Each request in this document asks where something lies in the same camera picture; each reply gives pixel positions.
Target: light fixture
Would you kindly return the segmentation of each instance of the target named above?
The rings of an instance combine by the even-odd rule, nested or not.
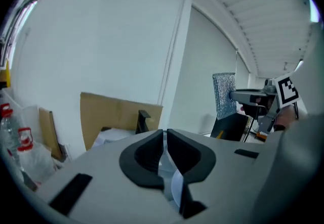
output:
[[[297,69],[299,69],[301,67],[301,65],[303,65],[303,63],[304,63],[304,61],[303,60],[300,60],[299,63],[298,63],[298,65],[297,65],[297,67],[296,67],[296,69],[295,69],[295,71]]]
[[[309,7],[310,7],[310,21],[313,23],[318,23],[319,22],[319,11],[318,11],[313,0],[309,0]]]

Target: plastic bottle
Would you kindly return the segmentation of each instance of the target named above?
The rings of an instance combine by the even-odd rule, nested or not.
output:
[[[42,144],[33,142],[30,128],[21,128],[18,133],[21,139],[18,155],[22,170],[40,186],[56,171],[51,151]]]
[[[18,135],[19,123],[13,116],[13,110],[10,109],[9,104],[1,105],[0,122],[2,145],[11,153],[14,161],[18,166],[19,156],[17,154],[17,148],[20,147],[20,140]]]

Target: white cloth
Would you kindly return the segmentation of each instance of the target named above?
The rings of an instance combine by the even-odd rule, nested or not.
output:
[[[109,129],[99,132],[95,142],[92,145],[92,148],[100,146],[105,143],[110,143],[118,141],[129,136],[135,135],[134,130],[125,130],[125,129]]]

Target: cardboard box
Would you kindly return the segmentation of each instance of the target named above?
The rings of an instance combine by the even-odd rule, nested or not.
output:
[[[63,159],[62,152],[57,142],[53,113],[43,108],[39,108],[39,124],[42,130],[44,145],[52,150],[52,157],[58,160]]]
[[[159,105],[81,93],[80,118],[86,150],[91,149],[102,127],[135,130],[139,110],[145,110],[151,116],[146,119],[148,129],[157,129],[162,108]]]

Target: black slot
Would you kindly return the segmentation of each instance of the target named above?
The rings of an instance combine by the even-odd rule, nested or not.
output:
[[[54,198],[50,206],[59,213],[67,215],[78,201],[91,179],[92,176],[90,175],[78,173]]]
[[[237,149],[234,151],[234,153],[245,157],[251,157],[251,158],[257,158],[259,156],[259,153],[245,150],[245,149]]]

